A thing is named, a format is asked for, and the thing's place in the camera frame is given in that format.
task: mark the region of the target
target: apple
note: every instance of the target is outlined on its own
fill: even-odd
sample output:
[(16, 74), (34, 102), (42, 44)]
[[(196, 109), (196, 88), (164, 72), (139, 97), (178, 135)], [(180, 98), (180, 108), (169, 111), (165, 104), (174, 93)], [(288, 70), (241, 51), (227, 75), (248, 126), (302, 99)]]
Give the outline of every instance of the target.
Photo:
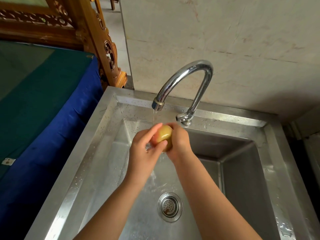
[(172, 148), (171, 134), (172, 134), (172, 128), (169, 125), (163, 125), (158, 129), (158, 131), (151, 138), (150, 144), (153, 147), (156, 147), (159, 142), (166, 140), (168, 141), (168, 144), (166, 145), (163, 151), (167, 152)]

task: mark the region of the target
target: sink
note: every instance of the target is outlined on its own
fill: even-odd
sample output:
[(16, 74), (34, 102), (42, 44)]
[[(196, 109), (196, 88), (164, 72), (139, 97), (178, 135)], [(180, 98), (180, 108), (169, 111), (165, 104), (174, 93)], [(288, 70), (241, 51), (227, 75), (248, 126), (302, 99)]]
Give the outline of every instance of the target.
[[(27, 240), (68, 240), (84, 227), (122, 182), (134, 135), (152, 126), (154, 96), (106, 89)], [(158, 115), (174, 122), (190, 104), (167, 97)], [(320, 238), (319, 221), (275, 115), (201, 102), (186, 130), (214, 182), (264, 240)], [(163, 195), (172, 198), (163, 201)], [(181, 215), (168, 222), (161, 207), (178, 207)], [(135, 201), (120, 239), (201, 239), (165, 153)]]

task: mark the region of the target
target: hand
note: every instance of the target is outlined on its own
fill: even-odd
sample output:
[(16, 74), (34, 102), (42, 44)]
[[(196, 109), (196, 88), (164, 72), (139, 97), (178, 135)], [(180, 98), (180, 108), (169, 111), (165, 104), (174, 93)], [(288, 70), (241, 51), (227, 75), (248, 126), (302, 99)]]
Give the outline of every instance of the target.
[(168, 142), (164, 140), (156, 147), (146, 150), (147, 143), (150, 142), (153, 135), (161, 126), (162, 123), (159, 123), (150, 129), (139, 131), (132, 140), (129, 151), (128, 170), (125, 179), (134, 183), (141, 189), (152, 173), (160, 154), (168, 144)]
[(172, 149), (167, 152), (168, 157), (176, 163), (184, 157), (186, 153), (193, 153), (190, 146), (188, 132), (177, 123), (168, 123), (172, 128)]

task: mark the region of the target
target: person's right arm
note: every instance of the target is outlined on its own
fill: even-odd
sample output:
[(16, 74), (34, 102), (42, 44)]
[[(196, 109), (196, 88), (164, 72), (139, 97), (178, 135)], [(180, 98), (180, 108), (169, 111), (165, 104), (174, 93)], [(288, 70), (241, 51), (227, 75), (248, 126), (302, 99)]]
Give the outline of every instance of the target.
[(167, 152), (203, 240), (262, 240), (214, 183), (191, 150), (189, 135), (177, 123), (173, 128), (172, 149)]

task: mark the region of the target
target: chair leg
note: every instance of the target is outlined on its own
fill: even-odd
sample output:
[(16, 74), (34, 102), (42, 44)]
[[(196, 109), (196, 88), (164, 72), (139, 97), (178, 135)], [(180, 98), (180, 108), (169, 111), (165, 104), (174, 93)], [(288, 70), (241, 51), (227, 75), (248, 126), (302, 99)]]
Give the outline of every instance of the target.
[(114, 11), (116, 8), (114, 0), (110, 0), (110, 3), (111, 3), (111, 10)]

